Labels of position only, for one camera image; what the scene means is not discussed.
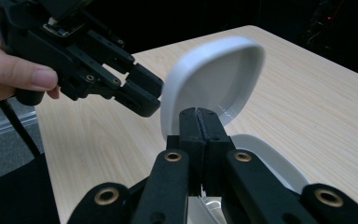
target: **finger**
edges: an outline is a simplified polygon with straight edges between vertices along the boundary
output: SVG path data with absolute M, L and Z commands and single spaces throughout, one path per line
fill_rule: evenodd
M 57 81 L 53 69 L 0 52 L 0 83 L 30 91 L 50 91 Z
M 60 87 L 56 86 L 56 88 L 48 91 L 48 96 L 52 99 L 59 99 L 60 98 Z

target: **wooden table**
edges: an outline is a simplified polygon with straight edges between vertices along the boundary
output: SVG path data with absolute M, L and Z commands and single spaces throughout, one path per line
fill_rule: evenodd
M 263 139 L 311 182 L 336 187 L 358 202 L 358 74 L 254 26 L 134 56 L 164 80 L 182 54 L 228 35 L 255 39 L 267 58 L 227 134 Z M 146 119 L 101 96 L 73 102 L 62 95 L 60 100 L 45 97 L 36 112 L 62 223 L 94 186 L 117 182 L 130 187 L 148 176 L 165 149 L 159 110 Z

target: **black plastic part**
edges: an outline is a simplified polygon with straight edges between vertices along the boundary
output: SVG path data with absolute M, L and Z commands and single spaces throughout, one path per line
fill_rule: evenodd
M 227 224 L 250 224 L 246 211 L 230 185 L 226 185 L 222 194 L 221 207 Z
M 129 223 L 130 218 L 129 190 L 117 183 L 103 183 L 87 192 L 70 216 L 68 224 L 125 224 Z
M 216 113 L 198 108 L 198 118 L 207 143 L 204 151 L 202 188 L 207 196 L 220 197 L 224 184 L 227 183 L 222 158 L 225 158 L 230 150 L 235 149 L 235 146 Z
M 303 188 L 300 202 L 320 223 L 358 223 L 358 203 L 331 186 L 307 185 Z
M 186 224 L 189 160 L 182 150 L 158 154 L 132 224 Z
M 75 2 L 65 0 L 63 7 L 75 12 L 76 7 L 84 6 Z M 94 32 L 83 13 L 50 24 L 49 13 L 36 1 L 0 0 L 0 3 L 0 38 L 5 52 L 54 69 L 61 92 L 69 98 L 75 101 L 89 94 L 99 94 L 105 99 L 115 97 L 142 117 L 150 117 L 159 109 L 162 80 L 140 64 L 134 64 L 135 59 L 108 37 Z M 48 10 L 56 7 L 49 1 L 43 3 Z M 129 73 L 123 87 L 120 79 L 103 67 L 104 63 L 119 73 Z M 33 93 L 23 96 L 19 91 L 19 101 L 25 105 L 38 105 L 39 97 Z
M 76 13 L 79 9 L 87 6 L 93 0 L 38 0 L 56 20 L 63 19 Z
M 252 223 L 318 223 L 252 152 L 227 153 L 226 175 Z
M 43 91 L 16 89 L 16 99 L 23 105 L 39 105 L 44 95 Z
M 201 195 L 205 141 L 197 117 L 197 109 L 189 108 L 179 114 L 180 149 L 190 158 L 190 196 Z

